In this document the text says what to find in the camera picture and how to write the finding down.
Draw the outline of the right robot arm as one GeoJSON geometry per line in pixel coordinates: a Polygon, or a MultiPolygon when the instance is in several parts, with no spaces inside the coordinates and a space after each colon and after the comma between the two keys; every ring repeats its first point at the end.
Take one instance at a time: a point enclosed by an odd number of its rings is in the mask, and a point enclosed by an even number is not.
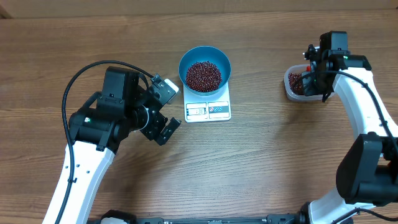
{"type": "Polygon", "coordinates": [[[338,166],[335,188],[308,204],[307,223],[344,223],[396,203],[397,125],[376,90],[369,61],[351,54],[344,31],[322,34],[319,47],[309,45],[303,55],[310,66],[298,80],[301,92],[322,101],[338,95],[355,138],[338,166]]]}

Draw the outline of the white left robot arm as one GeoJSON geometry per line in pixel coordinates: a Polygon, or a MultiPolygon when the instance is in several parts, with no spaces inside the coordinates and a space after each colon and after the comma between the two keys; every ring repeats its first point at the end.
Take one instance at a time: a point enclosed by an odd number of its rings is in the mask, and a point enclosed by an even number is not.
{"type": "Polygon", "coordinates": [[[137,70],[108,67],[102,90],[63,118],[65,159],[43,222],[86,223],[121,141],[139,131],[161,146],[180,126],[160,112],[178,92],[177,85],[159,75],[146,80],[137,70]]]}

